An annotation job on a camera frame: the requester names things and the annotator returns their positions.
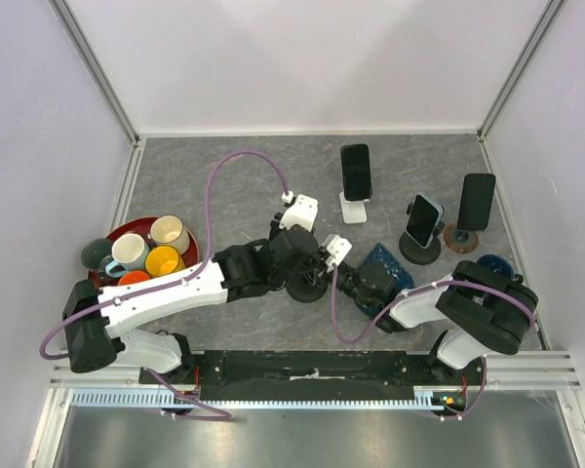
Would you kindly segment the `black round phone stand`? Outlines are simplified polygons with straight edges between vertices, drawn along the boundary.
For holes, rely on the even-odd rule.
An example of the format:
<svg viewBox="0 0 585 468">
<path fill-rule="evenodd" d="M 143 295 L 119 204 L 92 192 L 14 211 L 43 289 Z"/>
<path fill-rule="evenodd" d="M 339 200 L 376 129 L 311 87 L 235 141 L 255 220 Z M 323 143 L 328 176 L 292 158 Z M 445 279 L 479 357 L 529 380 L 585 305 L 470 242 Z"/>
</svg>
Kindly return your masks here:
<svg viewBox="0 0 585 468">
<path fill-rule="evenodd" d="M 312 288 L 305 283 L 304 273 L 292 274 L 286 282 L 286 291 L 295 301 L 300 303 L 316 302 L 323 297 L 328 285 L 322 288 Z"/>
</svg>

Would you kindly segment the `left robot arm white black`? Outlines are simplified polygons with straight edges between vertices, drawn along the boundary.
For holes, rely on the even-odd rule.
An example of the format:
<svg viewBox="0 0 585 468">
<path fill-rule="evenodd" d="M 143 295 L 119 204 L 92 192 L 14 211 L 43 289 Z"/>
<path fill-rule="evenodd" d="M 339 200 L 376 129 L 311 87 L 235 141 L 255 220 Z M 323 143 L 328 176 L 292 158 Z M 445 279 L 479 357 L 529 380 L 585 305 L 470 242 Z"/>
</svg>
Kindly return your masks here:
<svg viewBox="0 0 585 468">
<path fill-rule="evenodd" d="M 203 263 L 167 277 L 102 292 L 94 281 L 76 283 L 62 312 L 70 368 L 98 371 L 125 358 L 130 365 L 153 368 L 173 383 L 194 372 L 186 338 L 147 334 L 139 326 L 175 313 L 281 289 L 288 279 L 321 260 L 314 236 L 317 212 L 277 214 L 268 238 L 226 248 Z"/>
</svg>

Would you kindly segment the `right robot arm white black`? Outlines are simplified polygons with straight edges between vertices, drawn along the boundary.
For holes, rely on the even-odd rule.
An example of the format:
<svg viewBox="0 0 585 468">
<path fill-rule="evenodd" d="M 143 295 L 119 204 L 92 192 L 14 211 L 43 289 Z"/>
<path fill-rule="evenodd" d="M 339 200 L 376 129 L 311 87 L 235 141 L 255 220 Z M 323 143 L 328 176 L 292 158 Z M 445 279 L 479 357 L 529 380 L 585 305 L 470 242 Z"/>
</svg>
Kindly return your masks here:
<svg viewBox="0 0 585 468">
<path fill-rule="evenodd" d="M 359 268 L 347 265 L 350 250 L 346 239 L 329 237 L 320 248 L 320 277 L 330 282 L 331 294 L 344 293 L 372 314 L 370 326 L 359 336 L 345 338 L 333 309 L 331 320 L 338 339 L 356 344 L 377 325 L 387 332 L 406 332 L 448 320 L 453 328 L 441 333 L 426 362 L 429 376 L 438 383 L 452 382 L 490 352 L 517 354 L 535 325 L 537 294 L 521 281 L 479 263 L 460 261 L 442 279 L 407 289 L 399 287 L 377 262 Z"/>
</svg>

